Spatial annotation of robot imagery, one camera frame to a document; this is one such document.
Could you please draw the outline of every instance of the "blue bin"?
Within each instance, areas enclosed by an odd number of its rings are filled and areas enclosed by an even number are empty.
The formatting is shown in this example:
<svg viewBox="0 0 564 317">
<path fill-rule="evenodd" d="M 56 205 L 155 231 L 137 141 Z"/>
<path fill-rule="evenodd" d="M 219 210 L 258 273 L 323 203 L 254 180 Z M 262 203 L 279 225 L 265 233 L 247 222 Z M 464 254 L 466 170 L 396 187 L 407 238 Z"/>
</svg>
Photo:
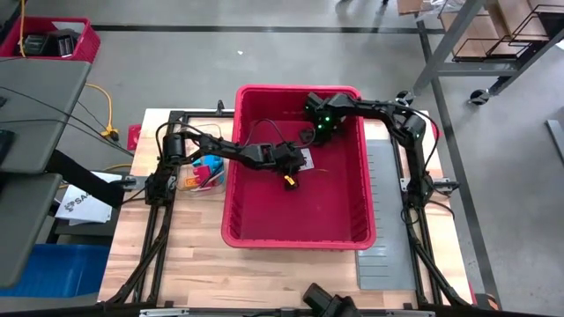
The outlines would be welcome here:
<svg viewBox="0 0 564 317">
<path fill-rule="evenodd" d="M 35 245 L 19 283 L 3 297 L 69 298 L 100 290 L 109 247 Z"/>
</svg>

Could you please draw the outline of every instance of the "yellow object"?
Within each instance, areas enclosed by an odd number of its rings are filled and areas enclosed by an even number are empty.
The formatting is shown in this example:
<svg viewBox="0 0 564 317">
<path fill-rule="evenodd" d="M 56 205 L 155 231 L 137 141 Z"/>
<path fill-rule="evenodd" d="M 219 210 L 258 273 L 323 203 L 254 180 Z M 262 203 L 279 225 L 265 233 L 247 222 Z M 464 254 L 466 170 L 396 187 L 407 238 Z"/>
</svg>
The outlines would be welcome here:
<svg viewBox="0 0 564 317">
<path fill-rule="evenodd" d="M 293 178 L 288 175 L 284 176 L 284 179 L 287 180 L 288 183 L 290 183 L 290 185 L 292 186 L 296 183 L 295 181 L 293 181 Z"/>
<path fill-rule="evenodd" d="M 98 85 L 88 84 L 88 83 L 86 83 L 85 85 L 103 93 L 106 96 L 106 99 L 108 100 L 108 125 L 106 126 L 106 130 L 102 131 L 100 134 L 104 137 L 110 137 L 112 132 L 118 133 L 119 131 L 117 129 L 114 129 L 114 127 L 112 127 L 112 113 L 113 113 L 112 97 L 110 97 L 109 93 L 106 92 L 104 88 Z"/>
<path fill-rule="evenodd" d="M 104 168 L 102 171 L 104 171 L 104 172 L 113 171 L 115 169 L 124 168 L 124 167 L 131 167 L 131 164 L 129 164 L 129 163 L 127 163 L 127 164 L 116 164 L 114 166 L 108 166 L 108 167 Z M 68 186 L 69 186 L 69 184 L 63 184 L 63 185 L 59 186 L 59 189 L 67 188 Z"/>
<path fill-rule="evenodd" d="M 21 0 L 21 14 L 19 17 L 19 51 L 22 57 L 27 57 L 24 52 L 24 17 L 26 16 L 26 0 Z"/>
<path fill-rule="evenodd" d="M 196 177 L 187 177 L 184 179 L 184 187 L 186 189 L 192 189 L 198 187 L 197 178 Z"/>
</svg>

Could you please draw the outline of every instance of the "wooden tabletop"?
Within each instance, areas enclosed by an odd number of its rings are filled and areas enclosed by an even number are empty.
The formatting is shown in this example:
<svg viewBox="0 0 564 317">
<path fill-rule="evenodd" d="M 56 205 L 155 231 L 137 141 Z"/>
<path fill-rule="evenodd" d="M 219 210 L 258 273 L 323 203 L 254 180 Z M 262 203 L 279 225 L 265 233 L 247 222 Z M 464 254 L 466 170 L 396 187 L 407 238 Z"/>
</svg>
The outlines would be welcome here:
<svg viewBox="0 0 564 317">
<path fill-rule="evenodd" d="M 167 121 L 170 110 L 146 110 L 131 174 L 149 175 L 155 170 L 158 152 L 155 130 Z M 218 124 L 223 137 L 231 139 L 232 119 L 190 119 L 190 124 L 195 126 L 209 123 Z M 200 129 L 214 135 L 219 133 L 215 126 Z M 367 139 L 389 138 L 388 131 L 379 121 L 365 121 L 365 132 Z M 427 123 L 424 139 L 426 155 L 431 151 L 433 141 L 433 133 Z M 428 169 L 434 178 L 442 177 L 441 162 L 436 153 Z M 198 198 L 182 191 L 176 195 L 160 286 L 160 304 L 165 300 L 173 300 L 174 306 L 189 307 L 305 307 L 301 295 L 312 282 L 320 284 L 331 294 L 352 296 L 360 308 L 402 308 L 403 303 L 416 304 L 414 291 L 359 290 L 353 251 L 248 250 L 229 247 L 220 235 L 224 198 L 225 192 Z M 435 195 L 433 199 L 449 204 L 440 195 Z M 471 302 L 452 216 L 432 204 L 426 207 L 426 213 L 437 266 L 458 294 Z M 113 296 L 137 266 L 148 214 L 149 206 L 143 202 L 128 203 L 122 207 L 99 300 Z M 157 223 L 156 228 L 155 236 L 160 223 Z M 419 265 L 427 298 L 431 299 L 427 271 L 423 264 Z M 151 281 L 152 267 L 148 269 L 145 279 L 144 298 L 150 290 Z"/>
</svg>

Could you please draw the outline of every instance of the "white label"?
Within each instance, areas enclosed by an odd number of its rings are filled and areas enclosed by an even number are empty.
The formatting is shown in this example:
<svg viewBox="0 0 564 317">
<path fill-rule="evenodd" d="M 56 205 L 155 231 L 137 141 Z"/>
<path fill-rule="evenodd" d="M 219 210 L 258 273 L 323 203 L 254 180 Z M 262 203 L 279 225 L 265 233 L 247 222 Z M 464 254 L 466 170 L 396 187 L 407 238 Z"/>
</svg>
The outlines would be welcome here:
<svg viewBox="0 0 564 317">
<path fill-rule="evenodd" d="M 309 149 L 301 149 L 301 155 L 306 160 L 306 165 L 300 167 L 300 171 L 306 171 L 308 169 L 314 168 L 314 160 L 311 158 L 311 152 Z"/>
</svg>

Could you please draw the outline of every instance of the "floor stripe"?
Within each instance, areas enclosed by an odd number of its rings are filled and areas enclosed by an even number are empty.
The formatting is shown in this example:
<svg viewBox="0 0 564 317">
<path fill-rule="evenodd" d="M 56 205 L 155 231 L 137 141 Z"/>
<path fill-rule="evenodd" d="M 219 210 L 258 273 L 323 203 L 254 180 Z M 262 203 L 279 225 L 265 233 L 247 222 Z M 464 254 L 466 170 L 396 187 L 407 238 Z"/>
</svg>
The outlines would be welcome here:
<svg viewBox="0 0 564 317">
<path fill-rule="evenodd" d="M 325 27 L 325 26 L 147 26 L 92 25 L 99 32 L 163 33 L 380 33 L 418 34 L 414 27 Z M 444 34 L 443 29 L 429 29 L 429 34 Z"/>
<path fill-rule="evenodd" d="M 425 57 L 425 61 L 427 61 L 432 54 L 429 38 L 427 37 L 427 30 L 422 22 L 417 22 L 417 27 L 421 31 L 419 38 L 421 40 L 421 47 L 423 48 L 423 56 Z M 482 234 L 482 230 L 479 226 L 478 214 L 476 213 L 474 200 L 472 199 L 470 188 L 468 187 L 466 171 L 464 170 L 460 150 L 458 150 L 458 143 L 452 127 L 452 122 L 450 121 L 449 110 L 447 108 L 447 103 L 442 92 L 441 82 L 438 77 L 433 78 L 431 86 L 433 87 L 434 98 L 439 109 L 439 116 L 441 117 L 442 128 L 447 140 L 447 146 L 449 147 L 450 160 L 452 161 L 452 166 L 455 170 L 456 180 L 461 184 L 458 190 L 460 191 L 464 214 L 470 229 L 470 236 L 472 244 L 474 245 L 474 252 L 476 253 L 476 260 L 478 262 L 482 283 L 484 284 L 486 293 L 492 294 L 494 298 L 498 299 L 499 293 L 497 292 L 497 286 L 495 285 L 494 272 L 492 271 L 492 265 L 490 263 L 489 256 L 487 255 L 484 235 Z"/>
</svg>

